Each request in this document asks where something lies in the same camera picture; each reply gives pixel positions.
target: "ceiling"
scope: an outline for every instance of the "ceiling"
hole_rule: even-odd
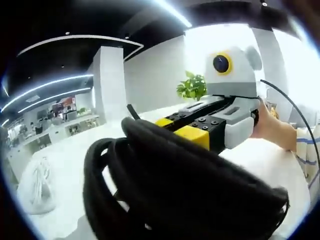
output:
[[[223,22],[245,22],[251,26],[280,28],[292,32],[277,0],[266,0],[261,9],[259,0],[166,0],[191,23],[192,27]],[[5,91],[0,106],[23,91],[41,84],[87,72],[100,46],[123,48],[124,57],[137,46],[96,38],[73,38],[44,43],[20,54],[24,49],[52,38],[74,35],[108,36],[144,45],[141,51],[184,34],[187,28],[155,0],[30,0],[15,1],[0,16],[4,37],[0,56],[0,73]],[[37,92],[43,98],[72,91],[84,79],[66,81],[59,87]],[[4,113],[15,114],[25,99],[12,104]]]
[[[65,78],[55,78],[53,80],[60,80],[60,79],[65,79]],[[26,88],[23,92],[26,92],[28,90],[32,90],[33,88],[36,88],[39,86],[41,86],[41,85],[40,84],[37,84],[37,85],[30,84],[30,85],[28,85],[29,88]],[[30,111],[30,110],[37,108],[37,107],[39,107],[43,104],[46,104],[46,103],[58,101],[58,100],[65,98],[65,97],[74,96],[75,94],[80,94],[80,93],[87,93],[90,91],[90,89],[87,89],[87,88],[92,88],[92,87],[93,87],[93,77],[92,76],[85,76],[85,77],[80,77],[80,78],[75,78],[75,79],[68,79],[65,81],[61,81],[59,83],[54,83],[49,86],[44,86],[42,88],[34,90],[34,91],[30,92],[29,94],[26,94],[26,95],[20,97],[18,100],[14,101],[10,106],[8,106],[4,110],[3,113],[5,113],[5,115],[18,116],[17,112],[19,112],[20,110],[30,106],[31,104],[38,102],[38,101],[43,101],[43,100],[50,98],[52,96],[60,95],[58,97],[50,98],[50,99],[43,101],[33,107],[30,107],[30,108],[28,108],[28,110],[26,110],[24,112]],[[87,90],[82,90],[77,93],[72,92],[72,91],[76,91],[79,89],[87,89]],[[36,100],[34,100],[32,102],[27,101],[34,96],[38,96]]]

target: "potted plant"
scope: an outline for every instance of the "potted plant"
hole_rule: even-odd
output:
[[[80,108],[80,110],[76,111],[76,113],[79,114],[79,115],[81,115],[81,114],[85,113],[86,110],[87,110],[87,109],[86,109],[85,107],[82,107],[82,108]]]
[[[189,71],[185,71],[185,75],[188,79],[186,81],[181,81],[176,87],[176,93],[181,98],[199,101],[202,96],[207,94],[204,76],[199,74],[195,75]]]

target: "plastic bag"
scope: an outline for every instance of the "plastic bag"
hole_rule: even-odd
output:
[[[27,214],[41,215],[55,209],[52,182],[53,174],[46,157],[29,162],[17,188],[17,197]]]

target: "striped cloth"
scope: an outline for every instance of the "striped cloth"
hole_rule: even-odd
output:
[[[319,164],[314,143],[307,128],[298,128],[296,139],[296,159],[298,160],[310,193],[310,206],[313,207],[319,196]],[[312,129],[318,150],[320,151],[320,125]]]

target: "white table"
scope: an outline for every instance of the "white table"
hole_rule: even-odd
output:
[[[162,108],[160,111],[146,112],[142,116],[154,122],[181,107],[178,105]],[[78,219],[85,215],[82,191],[87,149],[98,139],[123,136],[120,121],[108,122],[66,138],[33,155],[33,158],[46,156],[56,174],[56,209],[45,215],[30,216],[45,239],[65,238],[75,230],[82,230],[77,229],[77,223]],[[275,232],[275,235],[288,238],[303,220],[310,205],[304,174],[292,153],[261,139],[247,139],[235,149],[225,150],[221,156],[246,168],[272,187],[283,186],[288,190],[291,207],[282,225]],[[104,177],[106,181],[110,180],[108,176]]]
[[[266,140],[250,138],[232,150],[226,149],[220,156],[242,166],[271,187],[287,189],[290,208],[275,234],[289,238],[307,215],[310,206],[308,184],[292,152]]]

